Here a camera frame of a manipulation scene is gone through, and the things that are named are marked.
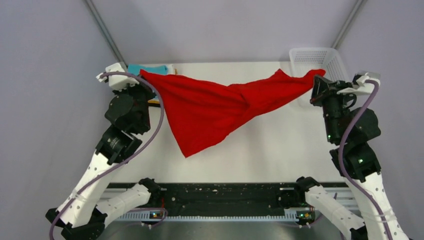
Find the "red t-shirt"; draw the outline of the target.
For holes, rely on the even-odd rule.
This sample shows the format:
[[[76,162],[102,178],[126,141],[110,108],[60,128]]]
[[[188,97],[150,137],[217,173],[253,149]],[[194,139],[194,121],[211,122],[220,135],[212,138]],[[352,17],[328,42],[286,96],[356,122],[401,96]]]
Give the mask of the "red t-shirt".
[[[161,96],[173,136],[185,158],[222,142],[230,133],[260,116],[294,101],[312,89],[313,69],[292,77],[278,69],[268,78],[222,85],[184,75],[140,70]]]

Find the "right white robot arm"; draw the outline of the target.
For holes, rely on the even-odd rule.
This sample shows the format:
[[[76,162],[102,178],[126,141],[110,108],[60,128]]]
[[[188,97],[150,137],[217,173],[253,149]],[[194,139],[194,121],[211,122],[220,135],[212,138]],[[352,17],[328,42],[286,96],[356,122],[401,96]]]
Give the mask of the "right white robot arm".
[[[380,76],[359,72],[353,81],[313,78],[310,103],[321,107],[327,141],[335,145],[332,162],[357,203],[356,215],[312,177],[297,179],[293,200],[326,217],[346,240],[406,240],[385,191],[382,169],[369,141],[381,135],[377,115],[369,108],[380,88]]]

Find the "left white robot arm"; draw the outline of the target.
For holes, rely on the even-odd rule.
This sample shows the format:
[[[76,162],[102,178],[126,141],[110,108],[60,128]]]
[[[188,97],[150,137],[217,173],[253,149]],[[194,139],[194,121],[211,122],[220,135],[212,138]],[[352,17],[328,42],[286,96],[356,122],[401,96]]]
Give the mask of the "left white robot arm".
[[[151,128],[149,100],[156,90],[139,74],[129,73],[123,62],[107,66],[97,80],[114,93],[105,113],[110,126],[69,197],[45,215],[52,228],[61,228],[66,240],[95,240],[122,215],[144,205],[154,207],[161,198],[160,186],[143,178],[118,196],[101,200],[118,171],[147,147],[139,135]]]

